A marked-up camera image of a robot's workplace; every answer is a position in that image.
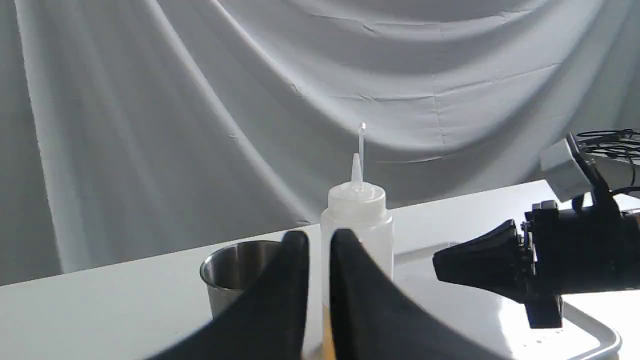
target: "stainless steel cup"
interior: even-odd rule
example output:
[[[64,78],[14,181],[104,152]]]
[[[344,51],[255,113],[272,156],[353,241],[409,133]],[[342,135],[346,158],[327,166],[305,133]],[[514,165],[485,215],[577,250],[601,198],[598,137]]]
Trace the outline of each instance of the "stainless steel cup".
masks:
[[[207,256],[200,265],[200,277],[207,284],[213,317],[258,279],[279,246],[279,241],[246,241]]]

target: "draped cloth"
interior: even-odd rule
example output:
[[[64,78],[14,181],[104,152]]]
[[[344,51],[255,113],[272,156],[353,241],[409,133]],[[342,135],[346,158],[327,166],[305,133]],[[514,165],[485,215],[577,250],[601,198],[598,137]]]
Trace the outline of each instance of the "draped cloth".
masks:
[[[316,222],[363,121],[390,207],[640,122],[635,0],[0,3],[0,283]]]

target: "robotic arm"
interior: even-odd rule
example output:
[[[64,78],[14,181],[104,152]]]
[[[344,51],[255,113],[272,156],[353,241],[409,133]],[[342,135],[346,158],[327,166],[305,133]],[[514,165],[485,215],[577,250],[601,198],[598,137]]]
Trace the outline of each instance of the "robotic arm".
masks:
[[[562,327],[563,294],[640,289],[640,209],[620,211],[614,200],[640,187],[612,191],[605,176],[619,176],[603,176],[591,156],[603,143],[614,142],[611,136],[628,135],[634,142],[635,134],[610,132],[581,142],[569,134],[548,148],[541,154],[545,179],[559,200],[572,200],[572,209],[559,210],[553,200],[534,204],[520,225],[522,234],[508,220],[475,240],[437,252],[438,279],[524,304],[532,328]],[[629,164],[636,166],[629,160],[627,171]],[[587,192],[593,205],[584,207]]]

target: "squeeze bottle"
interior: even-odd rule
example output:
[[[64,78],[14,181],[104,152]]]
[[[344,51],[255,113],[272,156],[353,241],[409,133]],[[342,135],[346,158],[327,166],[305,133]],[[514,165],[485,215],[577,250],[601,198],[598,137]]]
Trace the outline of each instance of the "squeeze bottle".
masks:
[[[358,154],[353,155],[351,181],[329,190],[328,208],[320,217],[323,278],[323,357],[335,360],[329,312],[329,256],[337,229],[351,229],[378,266],[393,278],[393,218],[383,188],[362,181]]]

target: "white tray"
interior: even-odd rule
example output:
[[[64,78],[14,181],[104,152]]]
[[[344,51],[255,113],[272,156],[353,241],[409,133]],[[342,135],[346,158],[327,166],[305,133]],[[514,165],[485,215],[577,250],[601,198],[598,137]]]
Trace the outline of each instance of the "white tray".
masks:
[[[489,291],[438,281],[433,254],[451,245],[396,255],[394,281],[416,304],[493,352],[496,360],[607,359],[620,348],[616,331],[566,302],[562,329],[534,330],[523,305]]]

